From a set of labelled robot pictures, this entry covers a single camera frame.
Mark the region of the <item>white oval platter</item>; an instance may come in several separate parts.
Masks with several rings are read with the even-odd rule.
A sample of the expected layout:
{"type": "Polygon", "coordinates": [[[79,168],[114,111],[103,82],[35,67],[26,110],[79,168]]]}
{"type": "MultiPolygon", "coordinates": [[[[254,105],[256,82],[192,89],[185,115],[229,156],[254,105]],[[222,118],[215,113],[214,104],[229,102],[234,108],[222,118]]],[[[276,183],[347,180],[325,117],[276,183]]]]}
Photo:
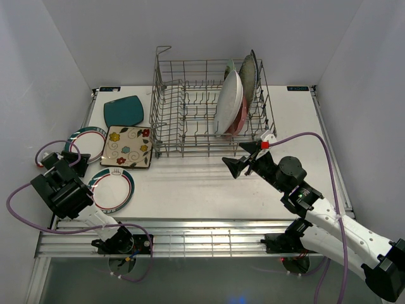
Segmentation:
{"type": "Polygon", "coordinates": [[[214,134],[219,136],[233,124],[243,98],[243,86],[236,70],[232,70],[225,79],[216,104],[214,134]]]}

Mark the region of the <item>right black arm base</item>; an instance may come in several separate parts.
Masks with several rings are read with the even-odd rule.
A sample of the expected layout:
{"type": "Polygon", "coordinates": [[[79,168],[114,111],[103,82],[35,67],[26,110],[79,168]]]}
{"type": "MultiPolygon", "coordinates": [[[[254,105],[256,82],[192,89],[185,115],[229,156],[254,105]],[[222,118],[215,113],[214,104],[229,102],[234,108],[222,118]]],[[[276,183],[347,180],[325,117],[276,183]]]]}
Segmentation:
{"type": "Polygon", "coordinates": [[[267,253],[299,253],[304,247],[296,236],[283,234],[265,234],[260,240],[266,246],[267,253]]]}

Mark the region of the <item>mint green flower plate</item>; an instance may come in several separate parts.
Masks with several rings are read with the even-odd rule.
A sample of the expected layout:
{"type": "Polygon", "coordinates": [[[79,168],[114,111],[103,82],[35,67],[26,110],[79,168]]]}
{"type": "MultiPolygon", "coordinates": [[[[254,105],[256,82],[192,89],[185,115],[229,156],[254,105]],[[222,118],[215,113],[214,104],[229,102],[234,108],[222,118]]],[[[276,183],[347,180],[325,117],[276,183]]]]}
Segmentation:
{"type": "Polygon", "coordinates": [[[229,60],[227,61],[227,65],[226,65],[225,72],[224,72],[224,80],[226,80],[226,78],[228,77],[229,73],[230,73],[231,71],[233,71],[233,70],[235,70],[235,63],[234,63],[234,60],[233,60],[233,59],[229,59],[229,60]]]}

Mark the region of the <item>speckled beige round plate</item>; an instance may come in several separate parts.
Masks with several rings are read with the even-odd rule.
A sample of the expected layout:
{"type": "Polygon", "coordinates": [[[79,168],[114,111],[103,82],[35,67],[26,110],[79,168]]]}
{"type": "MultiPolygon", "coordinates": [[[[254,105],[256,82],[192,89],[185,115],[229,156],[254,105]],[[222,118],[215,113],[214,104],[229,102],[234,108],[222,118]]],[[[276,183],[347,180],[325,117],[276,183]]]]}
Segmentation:
{"type": "Polygon", "coordinates": [[[257,86],[257,62],[253,53],[245,57],[239,70],[239,77],[243,86],[243,94],[247,101],[247,108],[249,109],[257,86]]]}

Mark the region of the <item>pink dotted scalloped plate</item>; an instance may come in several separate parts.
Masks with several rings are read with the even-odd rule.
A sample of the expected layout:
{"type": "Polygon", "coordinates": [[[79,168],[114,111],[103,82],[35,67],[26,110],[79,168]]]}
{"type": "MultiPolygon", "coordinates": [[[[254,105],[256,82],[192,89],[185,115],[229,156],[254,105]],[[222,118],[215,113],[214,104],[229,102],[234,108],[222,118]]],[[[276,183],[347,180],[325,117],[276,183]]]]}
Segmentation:
{"type": "Polygon", "coordinates": [[[246,118],[247,118],[247,113],[248,113],[247,101],[246,101],[246,98],[243,97],[239,112],[238,112],[234,122],[225,131],[225,133],[232,136],[232,137],[237,136],[240,133],[240,131],[242,130],[244,124],[245,124],[245,121],[246,121],[246,118]]]}

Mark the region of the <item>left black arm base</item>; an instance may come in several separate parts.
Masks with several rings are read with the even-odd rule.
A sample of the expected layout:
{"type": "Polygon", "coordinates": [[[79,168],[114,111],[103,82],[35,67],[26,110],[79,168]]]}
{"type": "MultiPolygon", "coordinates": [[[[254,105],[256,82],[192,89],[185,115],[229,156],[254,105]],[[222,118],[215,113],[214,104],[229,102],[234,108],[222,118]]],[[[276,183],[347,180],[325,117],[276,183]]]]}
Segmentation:
{"type": "Polygon", "coordinates": [[[133,234],[132,240],[124,250],[108,249],[105,242],[100,239],[93,240],[91,245],[97,248],[97,253],[100,255],[150,255],[153,248],[154,235],[149,235],[150,239],[145,234],[133,234]]]}

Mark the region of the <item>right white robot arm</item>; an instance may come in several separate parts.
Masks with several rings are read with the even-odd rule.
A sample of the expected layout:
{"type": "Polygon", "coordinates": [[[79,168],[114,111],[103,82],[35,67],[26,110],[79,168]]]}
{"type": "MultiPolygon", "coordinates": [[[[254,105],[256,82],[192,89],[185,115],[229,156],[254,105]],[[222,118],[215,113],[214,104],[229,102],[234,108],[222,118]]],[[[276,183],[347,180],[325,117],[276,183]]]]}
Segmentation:
{"type": "Polygon", "coordinates": [[[314,187],[305,182],[301,162],[285,156],[278,163],[261,142],[242,143],[248,157],[222,160],[233,178],[246,169],[283,194],[281,202],[297,218],[277,237],[261,240],[268,253],[320,253],[346,266],[362,278],[380,298],[395,302],[404,291],[404,240],[394,242],[365,228],[353,218],[340,215],[314,187]]]}

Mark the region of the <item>cream square flower plate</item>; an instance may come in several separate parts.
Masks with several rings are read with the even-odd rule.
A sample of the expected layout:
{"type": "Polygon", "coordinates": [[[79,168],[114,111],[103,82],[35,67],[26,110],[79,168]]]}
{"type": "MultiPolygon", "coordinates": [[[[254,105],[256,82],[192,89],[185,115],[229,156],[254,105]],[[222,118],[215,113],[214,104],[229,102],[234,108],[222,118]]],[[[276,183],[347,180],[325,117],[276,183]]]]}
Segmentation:
{"type": "Polygon", "coordinates": [[[112,125],[101,155],[100,165],[131,169],[148,169],[153,144],[149,127],[112,125]]]}

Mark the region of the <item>black square floral plate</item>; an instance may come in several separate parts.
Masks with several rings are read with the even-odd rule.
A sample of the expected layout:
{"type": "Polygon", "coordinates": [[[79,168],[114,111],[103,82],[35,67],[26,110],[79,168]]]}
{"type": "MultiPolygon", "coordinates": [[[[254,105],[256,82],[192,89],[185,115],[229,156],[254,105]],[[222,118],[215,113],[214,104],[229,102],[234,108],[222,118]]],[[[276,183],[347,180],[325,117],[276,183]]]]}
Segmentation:
{"type": "Polygon", "coordinates": [[[259,89],[260,87],[260,70],[259,70],[259,63],[256,57],[256,53],[254,52],[254,50],[251,50],[250,55],[252,56],[253,60],[254,60],[254,64],[255,64],[255,69],[256,69],[256,87],[255,87],[255,92],[259,89]]]}

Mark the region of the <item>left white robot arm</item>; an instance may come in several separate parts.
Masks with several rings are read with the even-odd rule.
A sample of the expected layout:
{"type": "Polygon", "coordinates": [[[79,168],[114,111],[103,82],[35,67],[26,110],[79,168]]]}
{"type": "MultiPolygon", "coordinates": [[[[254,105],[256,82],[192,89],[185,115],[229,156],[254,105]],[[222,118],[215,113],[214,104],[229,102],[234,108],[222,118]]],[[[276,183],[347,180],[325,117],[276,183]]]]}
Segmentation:
{"type": "Polygon", "coordinates": [[[49,209],[59,218],[68,217],[94,227],[99,238],[92,245],[103,253],[128,253],[134,248],[134,237],[113,217],[96,206],[90,189],[76,171],[57,153],[42,160],[46,173],[30,181],[49,209]]]}

